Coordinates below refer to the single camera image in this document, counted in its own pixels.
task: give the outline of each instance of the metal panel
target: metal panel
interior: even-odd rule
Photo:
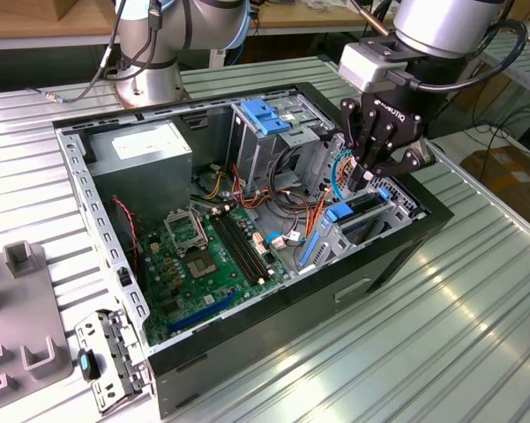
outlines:
[[[195,70],[183,78],[201,98],[277,85],[286,72],[285,82],[312,81],[334,104],[355,94],[316,58]],[[61,89],[77,93],[83,86]],[[96,90],[108,95],[95,106],[53,105],[45,116],[51,104],[34,94],[0,94],[9,116],[0,115],[0,248],[21,238],[45,248],[73,359],[75,323],[114,304],[67,194],[60,155],[43,146],[54,137],[49,120],[117,108],[108,86]],[[17,109],[17,98],[26,106]],[[45,150],[32,154],[32,144]],[[391,283],[169,420],[530,421],[530,228],[452,166],[441,162],[415,175],[455,217]],[[106,420],[153,421],[155,413],[144,395]],[[0,422],[67,415],[99,418],[78,370],[1,409]]]

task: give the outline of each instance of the workbench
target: workbench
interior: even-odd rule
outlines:
[[[193,98],[309,81],[355,95],[331,63],[302,58],[183,73]],[[85,85],[55,87],[71,97]],[[73,360],[73,327],[115,306],[51,121],[119,109],[98,84],[73,105],[0,93],[0,250],[39,242]],[[530,421],[530,226],[436,151],[414,176],[455,214],[386,286],[169,416],[175,422]],[[147,394],[103,421],[154,421]],[[80,371],[0,409],[0,423],[96,421]]]
[[[0,49],[107,44],[115,19],[109,0],[78,0],[57,22],[0,11]],[[364,28],[365,23],[347,8],[316,11],[300,0],[263,4],[258,22],[258,31],[256,22],[251,22],[249,36],[352,32]]]

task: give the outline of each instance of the green circuit board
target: green circuit board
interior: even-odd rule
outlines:
[[[246,239],[258,231],[245,210],[234,209],[228,216],[245,232]],[[138,239],[146,269],[144,296],[151,311],[149,324],[146,325],[149,345],[159,344],[179,333],[178,330],[169,330],[173,323],[184,323],[184,319],[198,312],[209,313],[182,328],[188,329],[289,278],[286,267],[271,251],[266,255],[268,260],[260,260],[266,269],[273,271],[273,275],[264,283],[255,284],[254,280],[248,280],[235,262],[234,255],[226,248],[226,243],[218,236],[210,216],[200,216],[199,220],[208,239],[207,249],[190,249],[183,257],[176,253],[171,235],[162,224],[154,232]],[[180,234],[194,235],[182,221],[179,224],[177,230]],[[248,242],[254,246],[252,240],[248,239]],[[220,309],[210,313],[216,307]]]

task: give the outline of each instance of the blue tab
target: blue tab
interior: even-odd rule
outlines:
[[[83,370],[88,369],[88,357],[86,357],[85,355],[80,357],[80,368],[82,368]]]
[[[384,188],[384,187],[378,189],[378,194],[385,201],[388,201],[389,199],[392,198],[392,194],[390,193],[390,191],[387,188]]]
[[[308,249],[306,249],[306,252],[305,252],[305,254],[302,257],[302,260],[300,260],[300,266],[301,267],[303,267],[306,264],[306,262],[308,261],[308,259],[310,258],[310,254],[313,251],[314,247],[316,246],[317,240],[319,239],[319,236],[320,235],[316,232],[314,234],[313,238],[311,239],[310,245],[308,245]]]
[[[280,119],[274,113],[274,109],[261,99],[242,101],[241,109],[265,135],[278,134],[292,128],[289,123]]]
[[[332,205],[327,210],[326,214],[329,219],[332,220],[332,222],[337,222],[338,220],[344,219],[347,216],[352,215],[353,209],[351,209],[346,203],[338,203],[336,205]]]

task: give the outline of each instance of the cardboard box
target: cardboard box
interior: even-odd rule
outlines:
[[[485,151],[474,152],[460,165],[478,179]],[[514,146],[490,150],[481,180],[490,191],[530,223],[530,155]]]
[[[0,11],[60,20],[78,0],[0,0]]]

